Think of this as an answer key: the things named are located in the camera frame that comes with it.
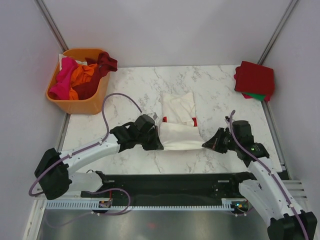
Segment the white printed t shirt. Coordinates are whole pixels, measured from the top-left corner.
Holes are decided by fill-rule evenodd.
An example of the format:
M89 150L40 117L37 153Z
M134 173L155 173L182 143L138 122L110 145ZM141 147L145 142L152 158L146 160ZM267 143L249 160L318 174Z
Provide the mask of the white printed t shirt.
M199 150L204 143L198 127L194 95L162 94L159 139L165 151Z

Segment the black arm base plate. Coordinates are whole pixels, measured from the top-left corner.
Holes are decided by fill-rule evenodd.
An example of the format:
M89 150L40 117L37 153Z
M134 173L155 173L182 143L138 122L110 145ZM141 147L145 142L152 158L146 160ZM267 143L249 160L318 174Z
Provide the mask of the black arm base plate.
M116 205L204 206L222 199L241 199L239 184L253 180L249 172L201 174L102 174L97 198L111 197Z

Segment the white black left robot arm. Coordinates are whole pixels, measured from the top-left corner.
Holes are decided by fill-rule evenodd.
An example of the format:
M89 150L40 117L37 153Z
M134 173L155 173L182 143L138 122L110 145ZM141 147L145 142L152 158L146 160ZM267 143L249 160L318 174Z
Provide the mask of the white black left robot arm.
M110 155L130 150L137 145L145 151L162 151L157 115L142 114L134 122L116 126L108 136L82 147L58 152L50 148L43 154L34 175L47 200L56 200L67 192L89 192L106 196L110 185L99 171L79 172L79 169Z

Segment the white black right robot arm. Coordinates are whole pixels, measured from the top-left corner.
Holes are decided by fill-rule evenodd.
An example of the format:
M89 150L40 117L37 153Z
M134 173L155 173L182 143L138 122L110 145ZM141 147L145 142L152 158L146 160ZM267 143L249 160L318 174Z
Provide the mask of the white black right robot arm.
M202 147L225 154L236 152L254 175L254 179L236 179L229 184L235 197L245 197L259 213L267 226L271 240L312 240L318 220L313 212L306 212L286 188L274 169L270 155L263 144L255 142L248 121L233 121L220 127Z

